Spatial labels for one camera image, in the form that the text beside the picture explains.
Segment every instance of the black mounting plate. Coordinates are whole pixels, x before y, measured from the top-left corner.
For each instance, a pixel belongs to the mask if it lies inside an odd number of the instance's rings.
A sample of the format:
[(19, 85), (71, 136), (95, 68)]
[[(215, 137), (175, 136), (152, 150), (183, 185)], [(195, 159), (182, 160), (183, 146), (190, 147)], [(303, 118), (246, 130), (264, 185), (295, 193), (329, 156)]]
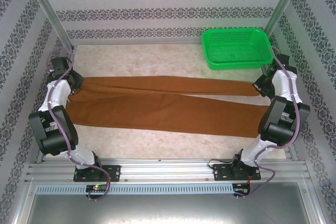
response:
[[(119, 182), (120, 170), (121, 170), (120, 165), (102, 165), (102, 168), (110, 174), (111, 182)], [(89, 177), (82, 178), (79, 175), (77, 168), (75, 170), (74, 182), (106, 182), (106, 181), (107, 181), (107, 177), (105, 174), (103, 174), (103, 176), (99, 180), (94, 180)]]
[[(245, 174), (233, 174), (231, 164), (214, 164), (213, 170), (215, 181), (248, 180)], [(261, 180), (260, 171), (257, 167), (255, 167), (255, 172), (253, 172), (251, 180)]]

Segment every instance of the green basket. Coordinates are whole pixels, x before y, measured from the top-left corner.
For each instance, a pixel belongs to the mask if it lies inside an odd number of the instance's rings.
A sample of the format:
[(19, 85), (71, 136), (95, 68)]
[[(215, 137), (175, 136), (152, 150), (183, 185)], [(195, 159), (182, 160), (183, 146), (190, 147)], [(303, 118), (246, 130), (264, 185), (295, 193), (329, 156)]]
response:
[(202, 44), (212, 70), (260, 68), (273, 61), (267, 35), (257, 28), (206, 30)]

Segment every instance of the aluminum frame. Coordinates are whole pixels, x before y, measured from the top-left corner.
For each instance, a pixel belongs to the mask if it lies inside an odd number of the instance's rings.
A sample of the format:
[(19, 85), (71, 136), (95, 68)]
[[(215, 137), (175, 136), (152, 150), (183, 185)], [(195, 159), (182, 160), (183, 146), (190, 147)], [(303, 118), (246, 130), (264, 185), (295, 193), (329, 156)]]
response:
[[(213, 171), (207, 166), (208, 159), (103, 158), (101, 161), (106, 165), (119, 164), (122, 166), (120, 181), (112, 183), (118, 185), (238, 183), (237, 181), (214, 181)], [(310, 223), (326, 223), (305, 161), (265, 159), (261, 165), (276, 171), (272, 183), (298, 183)], [(40, 164), (30, 164), (11, 223), (19, 224), (28, 221), (38, 185), (95, 184), (74, 182), (72, 180), (74, 171), (75, 166), (70, 161), (61, 158), (45, 157)], [(260, 174), (262, 179), (252, 181), (252, 183), (264, 182), (271, 175), (270, 172), (264, 170), (261, 170)]]

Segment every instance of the purple cable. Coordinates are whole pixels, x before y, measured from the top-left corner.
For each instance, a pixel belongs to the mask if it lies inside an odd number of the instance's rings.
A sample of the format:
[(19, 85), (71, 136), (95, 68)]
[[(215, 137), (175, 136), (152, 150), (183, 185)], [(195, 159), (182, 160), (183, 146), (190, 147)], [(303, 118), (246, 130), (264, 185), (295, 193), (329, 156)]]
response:
[(285, 69), (285, 67), (282, 65), (282, 63), (280, 62), (280, 60), (276, 57), (276, 55), (274, 54), (274, 51), (273, 49), (275, 49), (279, 54), (281, 53), (281, 51), (274, 47), (274, 46), (271, 46), (270, 47), (270, 51), (275, 59), (275, 61), (279, 64), (280, 68), (283, 70), (283, 72), (285, 73), (287, 79), (289, 80), (289, 90), (290, 90), (290, 95), (292, 97), (292, 101), (293, 101), (293, 104), (294, 104), (294, 109), (295, 109), (295, 114), (296, 114), (296, 127), (295, 127), (295, 131), (294, 131), (294, 134), (291, 138), (291, 140), (285, 144), (284, 146), (277, 146), (277, 145), (269, 145), (269, 146), (266, 146), (265, 148), (261, 149), (257, 154), (256, 156), (254, 157), (254, 163), (255, 165), (259, 168), (259, 169), (263, 169), (263, 170), (267, 170), (269, 172), (272, 172), (272, 176), (270, 176), (270, 178), (268, 180), (266, 180), (261, 186), (259, 186), (257, 189), (255, 189), (254, 191), (252, 191), (250, 194), (246, 195), (246, 197), (250, 197), (251, 195), (253, 195), (254, 193), (256, 193), (257, 191), (259, 191), (260, 189), (262, 189), (264, 186), (266, 186), (275, 176), (275, 170), (273, 169), (270, 169), (270, 168), (266, 168), (266, 167), (262, 167), (260, 166), (258, 163), (257, 163), (257, 159), (258, 157), (265, 151), (267, 150), (268, 148), (274, 148), (274, 149), (284, 149), (288, 146), (290, 146), (291, 144), (293, 144), (296, 140), (296, 138), (298, 137), (299, 135), (299, 130), (300, 130), (300, 114), (299, 114), (299, 107), (296, 103), (296, 99), (295, 99), (295, 95), (294, 95), (294, 87), (293, 87), (293, 83), (290, 79), (290, 75), (289, 73), (287, 72), (287, 70)]
[(102, 196), (100, 196), (99, 198), (97, 198), (97, 199), (90, 198), (90, 194), (91, 194), (92, 191), (90, 191), (89, 194), (88, 194), (89, 201), (98, 201), (98, 200), (104, 198), (107, 195), (107, 193), (109, 192), (109, 190), (110, 190), (110, 186), (111, 186), (110, 174), (108, 172), (106, 172), (104, 169), (102, 169), (102, 168), (100, 168), (100, 167), (98, 167), (96, 165), (83, 164), (83, 163), (77, 162), (76, 160), (74, 160), (71, 157), (71, 153), (70, 153), (70, 151), (71, 151), (71, 145), (70, 145), (70, 141), (69, 141), (68, 135), (65, 132), (65, 130), (63, 129), (63, 127), (61, 126), (61, 124), (60, 124), (59, 120), (57, 119), (57, 117), (55, 116), (55, 114), (53, 113), (53, 111), (51, 109), (51, 105), (50, 105), (51, 104), (50, 100), (51, 100), (51, 94), (52, 94), (52, 92), (54, 91), (54, 89), (58, 85), (58, 83), (71, 71), (72, 67), (74, 66), (74, 62), (75, 62), (75, 54), (70, 49), (65, 48), (65, 47), (57, 47), (57, 48), (53, 49), (49, 53), (49, 55), (48, 55), (48, 60), (47, 60), (47, 70), (48, 70), (48, 72), (50, 72), (50, 67), (49, 67), (48, 63), (49, 63), (49, 59), (50, 59), (51, 54), (53, 52), (61, 50), (61, 49), (65, 49), (67, 52), (71, 53), (71, 55), (72, 55), (72, 61), (71, 61), (70, 67), (67, 69), (67, 71), (65, 71), (65, 73), (60, 78), (58, 78), (58, 80), (54, 83), (54, 85), (50, 89), (50, 92), (49, 92), (49, 95), (48, 95), (48, 99), (47, 99), (48, 100), (48, 111), (49, 111), (52, 119), (54, 119), (56, 125), (58, 126), (58, 129), (62, 133), (62, 135), (63, 135), (63, 137), (65, 139), (65, 142), (67, 143), (67, 147), (68, 147), (67, 154), (68, 154), (69, 159), (74, 164), (76, 164), (76, 165), (82, 165), (82, 166), (87, 166), (87, 167), (95, 168), (95, 169), (98, 169), (98, 170), (100, 170), (100, 171), (102, 171), (103, 173), (106, 174), (106, 176), (107, 176), (107, 182), (106, 182), (107, 189), (106, 189), (105, 193)]

